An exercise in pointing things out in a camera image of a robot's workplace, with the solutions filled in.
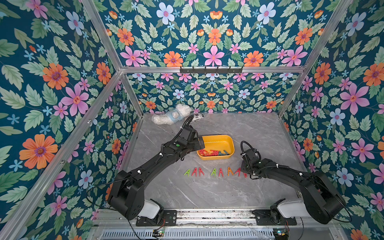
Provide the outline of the orange clothespin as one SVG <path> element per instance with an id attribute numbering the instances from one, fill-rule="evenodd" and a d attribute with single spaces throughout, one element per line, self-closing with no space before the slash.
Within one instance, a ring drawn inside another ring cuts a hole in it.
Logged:
<path id="1" fill-rule="evenodd" d="M 228 167 L 228 168 L 227 168 L 227 174 L 228 174 L 228 176 L 233 176 L 233 175 L 234 175 L 234 172 L 233 172 L 233 170 L 231 169 L 231 167 Z"/>

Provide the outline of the green clothespin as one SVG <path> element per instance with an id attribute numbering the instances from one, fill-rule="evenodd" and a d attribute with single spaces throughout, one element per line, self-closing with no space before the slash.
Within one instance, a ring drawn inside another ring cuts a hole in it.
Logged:
<path id="1" fill-rule="evenodd" d="M 189 176 L 191 174 L 191 170 L 190 169 L 188 169 L 185 173 L 184 173 L 184 176 Z"/>
<path id="2" fill-rule="evenodd" d="M 211 177 L 216 178 L 218 176 L 218 170 L 217 168 L 214 168 L 213 171 L 211 172 Z"/>

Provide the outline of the yellow plastic storage box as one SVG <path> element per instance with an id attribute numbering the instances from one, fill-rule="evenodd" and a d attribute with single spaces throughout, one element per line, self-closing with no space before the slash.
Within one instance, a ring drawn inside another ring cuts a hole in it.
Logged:
<path id="1" fill-rule="evenodd" d="M 203 136 L 205 147 L 197 154 L 203 161 L 225 160 L 235 153 L 233 139 L 228 135 Z"/>

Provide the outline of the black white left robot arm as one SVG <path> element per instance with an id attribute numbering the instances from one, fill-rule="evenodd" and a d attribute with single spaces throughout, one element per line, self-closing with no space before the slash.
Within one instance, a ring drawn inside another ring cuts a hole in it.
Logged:
<path id="1" fill-rule="evenodd" d="M 118 173 L 108 204 L 129 221 L 141 217 L 159 223 L 164 207 L 155 200 L 145 199 L 147 186 L 167 167 L 204 148 L 203 137 L 192 127 L 183 127 L 171 141 L 162 144 L 160 152 L 146 163 L 130 172 Z"/>

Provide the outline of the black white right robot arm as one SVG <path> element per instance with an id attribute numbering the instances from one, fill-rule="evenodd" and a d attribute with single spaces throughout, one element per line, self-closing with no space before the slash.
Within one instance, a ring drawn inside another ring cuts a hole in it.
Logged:
<path id="1" fill-rule="evenodd" d="M 346 206 L 335 186 L 323 173 L 304 173 L 270 159 L 262 159 L 256 149 L 242 151 L 241 172 L 252 180 L 271 179 L 299 191 L 305 210 L 314 220 L 328 224 Z"/>

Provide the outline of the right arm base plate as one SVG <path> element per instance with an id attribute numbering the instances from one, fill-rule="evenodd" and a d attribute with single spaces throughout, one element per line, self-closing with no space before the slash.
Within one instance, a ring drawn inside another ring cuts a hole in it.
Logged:
<path id="1" fill-rule="evenodd" d="M 258 226 L 297 226 L 295 218 L 284 218 L 277 210 L 253 210 Z"/>

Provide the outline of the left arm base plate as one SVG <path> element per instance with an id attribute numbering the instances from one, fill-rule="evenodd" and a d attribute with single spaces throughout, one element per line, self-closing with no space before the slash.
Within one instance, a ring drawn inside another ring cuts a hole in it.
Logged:
<path id="1" fill-rule="evenodd" d="M 138 227 L 168 227 L 175 226 L 177 222 L 176 210 L 161 210 L 154 219 L 138 217 L 136 226 Z"/>

